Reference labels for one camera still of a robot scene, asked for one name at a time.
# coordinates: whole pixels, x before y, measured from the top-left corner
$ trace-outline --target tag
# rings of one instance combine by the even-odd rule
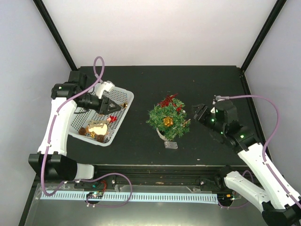
[[[165,141],[164,142],[165,148],[170,148],[170,149],[178,149],[178,144],[177,142],[173,141]]]

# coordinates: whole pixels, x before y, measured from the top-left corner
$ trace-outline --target black wire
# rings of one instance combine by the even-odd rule
[[[92,91],[91,92],[89,92],[89,93],[93,93],[94,92],[94,90],[95,90],[95,86],[93,86],[93,89],[92,89]],[[88,111],[89,111],[90,109],[86,109],[84,112],[74,112],[73,114],[84,114],[84,113],[87,113]]]

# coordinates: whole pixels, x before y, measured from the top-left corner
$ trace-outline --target black table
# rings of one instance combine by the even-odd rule
[[[89,82],[93,68],[79,69]],[[193,120],[192,105],[212,106],[214,95],[243,95],[240,70],[235,66],[108,66],[103,80],[134,93],[134,100],[112,144],[92,145],[68,137],[67,156],[78,163],[108,165],[220,166],[245,165],[236,154],[214,141],[209,131]],[[190,132],[177,138],[178,149],[166,149],[156,131],[146,123],[148,111],[166,95],[178,93],[188,118]],[[235,100],[242,124],[254,129],[246,99]]]

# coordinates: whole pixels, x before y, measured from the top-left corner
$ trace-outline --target white plastic basket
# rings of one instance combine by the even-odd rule
[[[111,90],[111,92],[103,92],[103,94],[105,96],[107,96],[108,98],[110,98],[111,100],[113,100],[116,104],[121,105],[124,104],[125,102],[127,102],[127,108],[124,109],[122,108],[120,111],[118,112],[114,112],[111,113],[109,115],[105,115],[105,116],[100,116],[98,113],[96,113],[96,111],[94,110],[89,110],[86,113],[81,113],[81,114],[74,114],[72,117],[72,123],[70,125],[69,128],[69,134],[73,137],[76,137],[80,140],[92,143],[94,145],[100,145],[100,146],[109,146],[113,139],[115,138],[117,131],[119,129],[119,127],[121,126],[121,123],[124,119],[124,117],[126,116],[131,103],[134,99],[134,94],[130,91],[127,91],[126,89],[122,89],[119,87],[113,87],[113,89]],[[78,107],[75,112],[76,113],[80,113],[80,112],[84,112],[85,109]],[[81,127],[86,128],[86,126],[88,125],[90,120],[106,120],[109,116],[116,116],[117,120],[114,122],[111,122],[109,124],[109,134],[105,136],[104,142],[98,142],[96,141],[96,138],[91,138],[89,134],[83,136],[79,134],[79,129]]]

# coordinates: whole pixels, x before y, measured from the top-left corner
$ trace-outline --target white backdrop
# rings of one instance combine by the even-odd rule
[[[77,67],[241,66],[276,0],[44,0]]]

